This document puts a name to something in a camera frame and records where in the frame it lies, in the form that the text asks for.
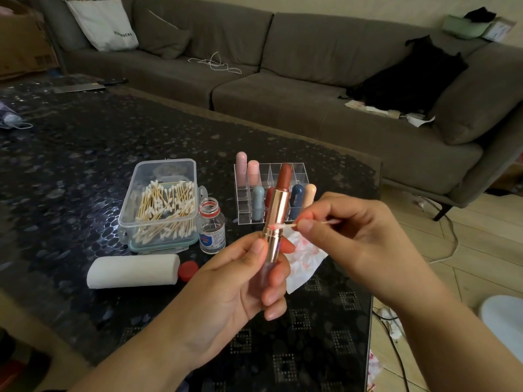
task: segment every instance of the clear plastic box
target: clear plastic box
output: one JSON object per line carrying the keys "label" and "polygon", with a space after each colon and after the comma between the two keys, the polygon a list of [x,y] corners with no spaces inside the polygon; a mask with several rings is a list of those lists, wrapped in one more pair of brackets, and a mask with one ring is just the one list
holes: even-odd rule
{"label": "clear plastic box", "polygon": [[[289,191],[292,191],[292,187],[295,184],[301,184],[304,187],[309,184],[309,177],[305,170],[304,163],[288,163],[291,165],[291,184]],[[260,224],[265,223],[265,215],[267,214],[268,208],[265,208],[264,216],[259,221],[254,221],[253,207],[252,207],[252,190],[254,186],[261,185],[264,188],[264,200],[267,197],[267,190],[271,187],[276,186],[278,181],[278,175],[280,173],[281,164],[259,164],[259,177],[245,176],[245,184],[239,185],[238,177],[236,176],[236,165],[234,165],[234,186],[236,192],[236,209],[238,210],[238,224]],[[289,214],[296,208],[290,207],[285,221],[289,222],[294,219],[289,218]]]}
{"label": "clear plastic box", "polygon": [[[180,209],[181,205],[175,205],[171,211],[158,212],[155,216],[143,215],[143,210],[147,209],[147,206],[142,205],[142,201],[144,201],[142,193],[152,182],[156,181],[159,188],[167,190],[162,194],[165,201],[158,195],[155,197],[156,200],[165,203],[170,197],[171,205],[175,202],[184,204],[186,209],[191,209],[191,211],[180,213],[183,216],[177,216],[176,209]],[[169,196],[169,188],[177,184],[185,190],[183,192],[177,189],[172,190]],[[206,188],[198,187],[194,160],[186,158],[140,162],[134,168],[118,218],[120,242],[127,244],[131,251],[140,253],[164,249],[186,250],[191,244],[198,241],[196,217],[199,199],[206,196]]]}

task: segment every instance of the black cable on floor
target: black cable on floor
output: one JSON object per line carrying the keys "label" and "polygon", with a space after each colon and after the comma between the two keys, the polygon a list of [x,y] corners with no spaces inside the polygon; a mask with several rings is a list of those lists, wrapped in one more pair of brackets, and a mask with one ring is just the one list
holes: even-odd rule
{"label": "black cable on floor", "polygon": [[394,319],[397,319],[397,317],[395,317],[395,318],[383,318],[382,316],[379,316],[374,311],[372,311],[372,314],[379,319],[380,323],[385,328],[385,331],[387,332],[387,336],[389,336],[389,340],[390,340],[390,342],[392,344],[392,348],[394,348],[394,351],[396,352],[397,359],[400,362],[401,372],[403,374],[403,382],[405,383],[405,390],[407,392],[411,392],[411,390],[409,389],[409,381],[407,380],[407,373],[405,372],[405,367],[403,366],[403,361],[401,360],[400,353],[397,351],[396,344],[394,343],[394,340],[392,339],[392,337],[391,337],[391,335],[389,333],[389,329],[387,328],[387,325],[382,321],[382,319],[384,319],[384,320],[394,320]]}

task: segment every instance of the table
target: table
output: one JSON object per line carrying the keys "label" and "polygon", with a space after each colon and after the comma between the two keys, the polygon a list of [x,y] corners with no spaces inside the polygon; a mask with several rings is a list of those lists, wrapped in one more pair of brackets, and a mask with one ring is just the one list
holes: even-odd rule
{"label": "table", "polygon": [[[95,258],[130,254],[118,241],[117,219],[138,162],[193,158],[199,184],[227,217],[228,243],[262,227],[233,222],[238,151],[261,163],[305,162],[318,193],[379,198],[375,157],[125,87],[48,91],[88,81],[73,76],[0,91],[0,100],[34,125],[0,130],[0,283],[93,364],[146,326],[184,285],[86,286]],[[180,258],[201,265],[210,257],[196,244]],[[364,391],[372,296],[326,259],[287,300],[283,317],[255,317],[194,371],[190,390]]]}

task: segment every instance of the white starbucks tote bag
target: white starbucks tote bag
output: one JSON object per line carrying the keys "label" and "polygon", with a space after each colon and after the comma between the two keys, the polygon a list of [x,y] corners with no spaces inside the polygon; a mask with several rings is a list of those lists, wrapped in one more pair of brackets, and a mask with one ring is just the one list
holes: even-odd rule
{"label": "white starbucks tote bag", "polygon": [[121,0],[66,1],[87,39],[99,51],[138,47]]}

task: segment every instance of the hand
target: hand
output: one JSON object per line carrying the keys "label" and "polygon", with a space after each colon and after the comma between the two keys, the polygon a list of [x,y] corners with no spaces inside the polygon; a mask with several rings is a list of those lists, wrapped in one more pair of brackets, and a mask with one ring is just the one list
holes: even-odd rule
{"label": "hand", "polygon": [[285,313],[285,280],[290,265],[282,253],[294,251],[294,245],[286,239],[281,242],[278,264],[269,274],[270,286],[261,299],[248,292],[249,280],[267,255],[267,241],[261,235],[254,232],[220,251],[153,321],[174,329],[171,334],[178,342],[177,349],[186,350],[189,370],[215,357],[262,309],[267,320]]}
{"label": "hand", "polygon": [[[327,217],[343,222],[318,222]],[[296,221],[306,239],[396,312],[419,310],[446,292],[383,202],[325,193]]]}

